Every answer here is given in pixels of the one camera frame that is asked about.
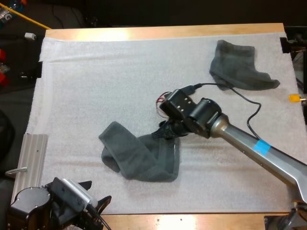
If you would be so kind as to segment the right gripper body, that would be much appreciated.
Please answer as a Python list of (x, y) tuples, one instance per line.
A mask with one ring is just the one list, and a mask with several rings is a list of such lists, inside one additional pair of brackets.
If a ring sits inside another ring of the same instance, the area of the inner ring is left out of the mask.
[(167, 121), (171, 124), (175, 138), (190, 133), (200, 133), (198, 125), (199, 106), (182, 90), (175, 90), (168, 94), (160, 108), (168, 116)]

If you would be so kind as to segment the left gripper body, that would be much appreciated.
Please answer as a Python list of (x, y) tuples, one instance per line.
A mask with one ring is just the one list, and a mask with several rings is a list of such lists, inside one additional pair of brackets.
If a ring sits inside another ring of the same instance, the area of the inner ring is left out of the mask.
[(82, 230), (102, 230), (104, 220), (98, 214), (98, 200), (89, 191), (78, 190), (77, 182), (70, 179), (54, 178), (45, 185), (51, 196), (52, 230), (75, 226)]

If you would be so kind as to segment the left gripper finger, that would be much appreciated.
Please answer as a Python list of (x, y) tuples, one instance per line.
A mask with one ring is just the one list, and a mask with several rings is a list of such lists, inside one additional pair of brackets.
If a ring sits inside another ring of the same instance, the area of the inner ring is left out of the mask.
[(112, 196), (108, 195), (100, 200), (98, 200), (96, 210), (98, 214), (102, 214), (104, 209), (110, 204)]
[(81, 192), (88, 192), (92, 186), (92, 181), (85, 181), (77, 183), (78, 190)]

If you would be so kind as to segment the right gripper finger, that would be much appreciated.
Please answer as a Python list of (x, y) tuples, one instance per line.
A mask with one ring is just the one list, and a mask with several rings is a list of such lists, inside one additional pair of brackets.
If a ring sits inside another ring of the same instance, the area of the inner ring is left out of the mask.
[(172, 139), (175, 138), (175, 133), (172, 130), (171, 124), (168, 121), (163, 121), (159, 124), (157, 131), (153, 132), (153, 138)]

